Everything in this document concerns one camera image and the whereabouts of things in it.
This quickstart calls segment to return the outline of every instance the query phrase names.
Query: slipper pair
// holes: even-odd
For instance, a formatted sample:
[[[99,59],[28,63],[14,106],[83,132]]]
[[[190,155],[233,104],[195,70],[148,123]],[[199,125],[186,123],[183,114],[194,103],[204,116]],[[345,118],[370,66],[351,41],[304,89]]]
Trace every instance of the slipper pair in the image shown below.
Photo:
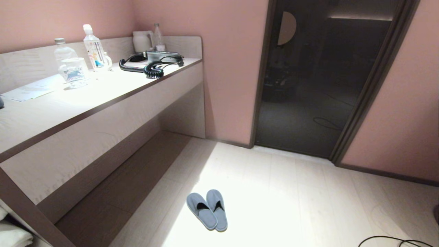
[[[194,215],[209,229],[223,232],[227,229],[227,218],[224,210],[224,200],[216,189],[207,192],[207,202],[198,193],[191,193],[186,198],[186,203]]]

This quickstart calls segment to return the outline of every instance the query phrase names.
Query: white towel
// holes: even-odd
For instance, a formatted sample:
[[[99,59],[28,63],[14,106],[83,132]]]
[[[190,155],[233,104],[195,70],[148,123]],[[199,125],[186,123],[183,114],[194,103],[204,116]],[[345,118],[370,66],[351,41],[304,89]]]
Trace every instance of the white towel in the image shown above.
[[[0,221],[3,220],[7,215],[6,210],[4,210],[2,207],[0,207]]]
[[[0,246],[24,247],[32,244],[33,236],[27,231],[7,222],[0,221]]]

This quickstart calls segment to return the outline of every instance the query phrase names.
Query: dark door frame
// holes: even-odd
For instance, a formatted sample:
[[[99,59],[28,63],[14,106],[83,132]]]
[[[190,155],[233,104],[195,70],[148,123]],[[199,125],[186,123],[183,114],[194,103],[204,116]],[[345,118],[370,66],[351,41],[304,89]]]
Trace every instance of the dark door frame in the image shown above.
[[[401,43],[407,33],[411,20],[417,9],[420,0],[402,0],[396,7],[396,12],[389,31],[383,41],[383,45],[377,56],[377,60],[372,67],[371,73],[357,99],[352,113],[343,128],[337,143],[335,144],[329,160],[338,167],[346,167],[342,164],[342,159],[348,150],[352,140],[357,134],[364,118],[366,117],[376,95],[378,94],[384,79],[389,72],[396,54],[401,47]],[[271,43],[271,35],[273,29],[274,14],[276,11],[277,0],[269,0],[267,18],[265,24],[265,34],[261,54],[261,63],[259,67],[259,79],[256,89],[255,111],[253,113],[252,135],[250,139],[250,148],[255,145],[256,129],[258,125],[259,112],[262,101],[262,90],[267,68],[268,53]]]

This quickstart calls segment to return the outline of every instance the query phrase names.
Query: electric kettle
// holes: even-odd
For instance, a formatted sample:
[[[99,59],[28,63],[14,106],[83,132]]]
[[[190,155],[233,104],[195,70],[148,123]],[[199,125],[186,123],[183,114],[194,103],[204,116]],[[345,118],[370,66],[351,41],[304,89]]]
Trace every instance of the electric kettle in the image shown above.
[[[135,52],[145,52],[154,49],[154,33],[152,31],[133,32]]]

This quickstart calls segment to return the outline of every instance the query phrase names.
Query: door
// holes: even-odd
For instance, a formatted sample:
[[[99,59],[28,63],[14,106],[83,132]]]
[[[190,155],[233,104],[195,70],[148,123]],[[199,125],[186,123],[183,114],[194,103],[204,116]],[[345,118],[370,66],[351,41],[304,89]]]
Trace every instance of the door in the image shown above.
[[[398,1],[277,1],[256,145],[330,156]]]

